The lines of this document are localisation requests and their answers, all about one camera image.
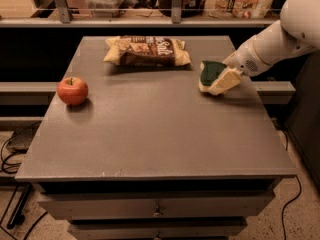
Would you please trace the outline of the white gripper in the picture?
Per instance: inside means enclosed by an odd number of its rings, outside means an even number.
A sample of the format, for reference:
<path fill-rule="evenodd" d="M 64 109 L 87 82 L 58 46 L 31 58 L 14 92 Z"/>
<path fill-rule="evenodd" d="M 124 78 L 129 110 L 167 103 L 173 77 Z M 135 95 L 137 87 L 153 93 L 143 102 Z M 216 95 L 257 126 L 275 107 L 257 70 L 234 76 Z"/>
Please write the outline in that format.
<path fill-rule="evenodd" d="M 254 77 L 271 68 L 258 56 L 253 41 L 246 41 L 223 60 L 228 67 L 211 84 L 208 91 L 212 95 L 222 94 L 241 83 L 242 74 Z"/>

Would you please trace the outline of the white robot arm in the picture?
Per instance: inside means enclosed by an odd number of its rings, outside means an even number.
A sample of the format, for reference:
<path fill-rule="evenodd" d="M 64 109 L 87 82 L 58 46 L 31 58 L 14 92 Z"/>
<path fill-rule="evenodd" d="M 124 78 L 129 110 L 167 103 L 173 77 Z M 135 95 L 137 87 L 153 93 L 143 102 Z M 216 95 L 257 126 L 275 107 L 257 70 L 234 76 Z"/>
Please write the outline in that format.
<path fill-rule="evenodd" d="M 286 0 L 279 19 L 252 36 L 225 58 L 225 68 L 201 90 L 219 95 L 238 85 L 243 76 L 257 76 L 279 61 L 320 49 L 320 0 Z"/>

